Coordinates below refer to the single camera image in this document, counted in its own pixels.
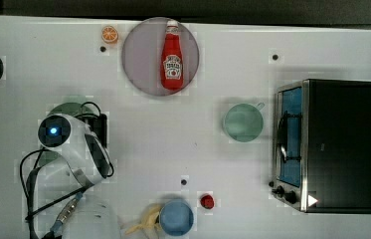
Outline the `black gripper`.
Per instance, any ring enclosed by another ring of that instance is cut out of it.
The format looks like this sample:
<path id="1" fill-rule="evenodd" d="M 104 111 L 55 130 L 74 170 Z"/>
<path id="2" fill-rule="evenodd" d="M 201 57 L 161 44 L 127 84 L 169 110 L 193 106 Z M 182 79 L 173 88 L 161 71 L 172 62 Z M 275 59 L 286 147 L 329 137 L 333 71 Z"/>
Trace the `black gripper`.
<path id="1" fill-rule="evenodd" d="M 100 116 L 90 117 L 88 123 L 91 126 L 92 131 L 96 134 L 101 145 L 107 147 L 107 116 L 101 114 Z"/>

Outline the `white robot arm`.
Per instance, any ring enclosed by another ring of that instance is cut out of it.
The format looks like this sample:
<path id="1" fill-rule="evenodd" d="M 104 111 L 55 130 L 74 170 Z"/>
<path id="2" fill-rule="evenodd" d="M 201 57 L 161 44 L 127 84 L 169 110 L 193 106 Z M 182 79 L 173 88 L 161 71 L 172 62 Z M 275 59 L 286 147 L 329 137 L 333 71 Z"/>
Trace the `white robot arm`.
<path id="1" fill-rule="evenodd" d="M 39 167 L 34 183 L 33 219 L 37 236 L 56 239 L 121 239 L 117 218 L 92 195 L 113 174 L 97 135 L 84 121 L 65 114 L 39 125 L 41 146 L 57 158 Z"/>

